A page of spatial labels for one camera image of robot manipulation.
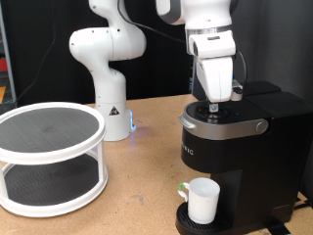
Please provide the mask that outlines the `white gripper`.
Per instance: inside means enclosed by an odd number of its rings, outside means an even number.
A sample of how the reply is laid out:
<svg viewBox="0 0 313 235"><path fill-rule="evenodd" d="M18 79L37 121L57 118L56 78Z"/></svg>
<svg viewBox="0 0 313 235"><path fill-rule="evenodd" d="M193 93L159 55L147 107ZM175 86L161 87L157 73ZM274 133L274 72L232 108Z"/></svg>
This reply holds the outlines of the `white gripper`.
<svg viewBox="0 0 313 235"><path fill-rule="evenodd" d="M211 102L209 111L217 113L217 103L229 101L232 95L232 57L236 54L233 32L191 34L189 50L196 57L197 76Z"/></svg>

